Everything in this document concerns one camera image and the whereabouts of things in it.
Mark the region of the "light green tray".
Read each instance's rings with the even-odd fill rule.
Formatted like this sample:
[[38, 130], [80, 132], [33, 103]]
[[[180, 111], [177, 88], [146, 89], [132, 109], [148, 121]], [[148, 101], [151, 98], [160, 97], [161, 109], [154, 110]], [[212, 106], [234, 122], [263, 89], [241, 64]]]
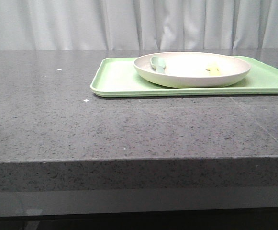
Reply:
[[153, 84], [138, 75], [133, 57], [104, 59], [90, 85], [100, 97], [160, 97], [204, 95], [278, 94], [278, 69], [254, 58], [239, 56], [251, 65], [247, 76], [232, 86], [222, 88], [175, 89]]

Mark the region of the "yellow plastic fork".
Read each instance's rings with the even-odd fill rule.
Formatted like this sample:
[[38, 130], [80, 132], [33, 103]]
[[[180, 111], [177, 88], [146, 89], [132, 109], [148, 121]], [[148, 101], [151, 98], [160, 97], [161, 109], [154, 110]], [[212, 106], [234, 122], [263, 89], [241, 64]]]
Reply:
[[220, 76], [221, 74], [219, 67], [215, 62], [208, 64], [206, 70], [209, 72], [210, 76]]

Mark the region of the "beige round plate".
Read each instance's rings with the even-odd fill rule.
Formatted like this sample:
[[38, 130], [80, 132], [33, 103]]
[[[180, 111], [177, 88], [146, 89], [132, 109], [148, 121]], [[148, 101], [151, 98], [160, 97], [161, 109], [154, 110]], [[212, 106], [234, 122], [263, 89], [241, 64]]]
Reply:
[[[150, 65], [150, 58], [164, 59], [165, 73], [157, 73]], [[215, 62], [220, 76], [210, 76], [207, 65]], [[145, 80], [173, 88], [209, 88], [233, 85], [249, 73], [251, 66], [233, 56], [204, 52], [162, 52], [144, 55], [134, 61], [134, 68]]]

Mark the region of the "sage green spoon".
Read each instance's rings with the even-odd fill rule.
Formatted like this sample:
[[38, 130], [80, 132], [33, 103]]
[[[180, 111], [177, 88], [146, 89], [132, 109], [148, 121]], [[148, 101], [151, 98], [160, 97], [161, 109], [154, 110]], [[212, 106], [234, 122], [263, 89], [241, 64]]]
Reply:
[[150, 58], [150, 65], [157, 73], [165, 73], [166, 64], [163, 58], [158, 56], [152, 56]]

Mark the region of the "white curtain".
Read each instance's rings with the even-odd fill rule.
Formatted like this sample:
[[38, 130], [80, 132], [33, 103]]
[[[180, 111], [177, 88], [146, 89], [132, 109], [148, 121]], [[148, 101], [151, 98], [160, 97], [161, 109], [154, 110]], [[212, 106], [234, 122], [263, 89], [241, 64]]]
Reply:
[[278, 0], [0, 0], [0, 50], [278, 48]]

